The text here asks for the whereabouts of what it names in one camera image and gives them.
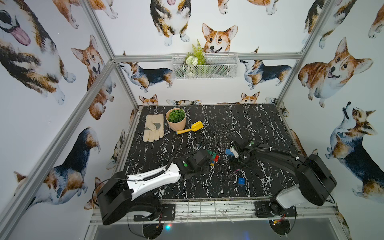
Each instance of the beige pot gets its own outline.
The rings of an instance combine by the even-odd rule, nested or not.
[[[174,109],[181,109],[181,108],[172,108],[171,110],[169,110],[166,114],[166,120],[168,122],[168,125],[170,126],[170,128],[173,130],[173,131],[180,131],[180,130],[183,130],[185,128],[185,124],[187,122],[187,114],[185,114],[185,118],[183,120],[181,120],[180,122],[170,122],[168,121],[168,118],[169,118],[169,114],[174,110]]]

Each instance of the yellow toy shovel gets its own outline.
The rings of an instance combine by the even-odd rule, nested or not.
[[[203,127],[204,127],[203,123],[201,121],[198,121],[198,122],[192,124],[192,127],[190,129],[180,130],[180,131],[177,131],[176,133],[181,134],[181,133],[185,133],[185,132],[189,132],[189,131],[196,132],[197,130],[202,129]]]

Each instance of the corgi illustration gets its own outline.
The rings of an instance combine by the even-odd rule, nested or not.
[[[260,92],[255,93],[252,96],[248,96],[245,93],[241,94],[241,101],[238,103],[217,103],[216,105],[223,105],[223,104],[255,104],[257,102],[257,98],[260,95]]]
[[[143,105],[148,106],[158,106],[159,102],[157,101],[157,95],[153,95],[151,98],[144,98],[142,96],[139,96],[139,99],[143,102]]]
[[[307,156],[307,153],[305,152],[303,146],[301,145],[299,137],[296,135],[295,131],[293,131],[292,129],[290,129],[290,130],[291,130],[291,134],[293,136],[293,139],[295,140],[295,142],[297,143],[297,146],[299,147],[299,153],[301,153],[304,156]]]
[[[15,178],[16,178],[16,181],[18,182],[18,185],[17,185],[17,188],[15,189],[15,192],[13,193],[13,195],[15,196],[16,193],[20,190],[20,188],[22,187],[22,185],[27,181],[28,177],[27,176],[24,176],[16,171],[13,172],[15,174]]]
[[[91,209],[94,209],[96,207],[96,204],[97,203],[97,194],[99,193],[100,189],[102,187],[104,187],[105,183],[101,182],[100,178],[98,177],[95,177],[95,192],[93,193],[93,196],[91,198],[91,200],[89,200],[87,202],[87,204],[84,206],[84,209],[85,210],[91,210]]]
[[[89,0],[89,2],[93,9],[103,10],[111,19],[118,17],[118,14],[112,9],[113,0]],[[78,29],[79,25],[72,16],[71,4],[78,7],[80,0],[53,0],[53,3],[72,27]]]
[[[226,14],[228,9],[228,1],[229,0],[217,0],[218,3],[218,9],[221,14]],[[248,2],[258,5],[258,6],[265,6],[266,7],[266,13],[268,15],[272,15],[277,11],[276,3],[279,0],[247,0]]]
[[[265,98],[265,102],[266,102],[266,103],[273,103],[273,104],[276,105],[277,98],[266,97],[266,98]],[[283,116],[287,118],[287,117],[289,116],[289,112],[288,112],[288,110],[285,108],[285,106],[284,106],[284,102],[281,102],[280,106],[278,106],[278,107],[280,107],[280,111],[281,111],[281,113],[283,114]]]
[[[227,53],[231,46],[231,40],[236,36],[238,27],[232,26],[225,31],[214,31],[203,23],[202,30],[206,39],[203,48],[206,53]]]
[[[116,143],[116,146],[115,146],[115,149],[113,151],[113,155],[111,157],[111,161],[109,162],[109,164],[107,165],[107,169],[112,169],[116,166],[116,163],[117,163],[117,160],[118,160],[118,157],[119,157],[119,154],[121,153],[121,149],[122,149],[122,144],[124,142],[124,139],[125,139],[125,131],[124,129],[121,131],[121,134],[120,134],[120,138],[119,138],[119,141]]]
[[[173,71],[168,68],[144,69],[135,63],[119,63],[120,67],[127,73],[129,80],[148,92],[148,87],[153,86],[163,81],[169,84],[168,88],[172,87]]]
[[[365,135],[377,135],[367,121],[376,110],[364,111],[353,107],[351,102],[343,108],[344,119],[330,137],[331,147],[327,158],[337,158],[355,177],[362,181],[360,192],[352,189],[358,197],[384,203],[384,172],[372,160],[363,146]]]
[[[41,184],[28,208],[40,202],[57,205],[68,202],[76,193],[87,192],[84,182],[90,150],[99,149],[100,144],[96,132],[87,127],[78,136],[71,152],[60,166],[51,169]]]
[[[9,74],[43,97],[51,93],[59,105],[65,95],[62,77],[73,83],[56,45],[23,0],[0,1],[0,62]]]
[[[384,4],[377,13],[376,19],[373,21],[372,26],[369,30],[369,38],[376,38],[376,33],[381,32],[381,29],[384,26]]]
[[[343,38],[329,63],[308,63],[299,73],[299,80],[310,90],[308,99],[313,96],[320,98],[320,106],[324,107],[325,99],[339,91],[350,78],[368,70],[373,64],[372,59],[355,59],[347,47],[347,39]]]
[[[71,48],[73,54],[79,59],[84,65],[87,66],[89,72],[87,91],[92,86],[97,76],[100,74],[101,69],[104,67],[104,61],[101,58],[96,39],[93,35],[90,36],[89,47],[84,50]],[[113,83],[111,78],[108,77],[104,82],[103,87],[101,87],[99,94],[93,100],[91,106],[89,107],[89,112],[92,117],[96,120],[101,118],[101,115],[105,112],[105,104],[107,100],[113,102],[112,87],[116,87],[116,83]]]
[[[189,42],[185,33],[191,16],[191,0],[151,0],[153,24],[160,36],[164,35],[164,45],[172,45],[172,36],[180,34],[180,39]]]
[[[357,0],[338,0],[336,6],[332,9],[332,14],[330,19],[326,22],[325,26],[322,28],[321,36],[319,42],[319,47],[323,49],[325,47],[325,40],[333,33],[333,31],[343,23],[344,19],[347,17],[351,11],[353,5]],[[319,17],[322,7],[324,6],[324,0],[316,0],[312,7],[308,11],[307,19],[305,21],[304,32],[308,32],[307,36],[304,38],[303,43],[306,43],[308,37],[313,29],[314,24]]]
[[[276,86],[280,85],[288,76],[292,67],[288,65],[265,66],[263,60],[240,60],[245,65],[244,78],[250,84],[250,89],[254,89],[256,84],[264,83],[275,78],[278,79]]]
[[[177,100],[171,100],[171,99],[167,99],[167,103],[169,105],[200,105],[201,104],[201,100],[180,100],[180,101],[177,101]]]
[[[132,109],[131,117],[129,118],[129,125],[132,124],[134,118],[135,118],[135,109]]]

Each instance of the blue toy block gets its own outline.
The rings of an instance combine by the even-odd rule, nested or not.
[[[239,177],[239,182],[238,182],[239,185],[244,185],[245,184],[245,179],[242,178],[242,177]]]
[[[225,150],[225,154],[234,157],[235,155],[228,148]]]

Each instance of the potted plant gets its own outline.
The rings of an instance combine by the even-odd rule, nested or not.
[[[174,108],[167,112],[166,120],[173,131],[180,131],[185,128],[185,112],[181,108]]]

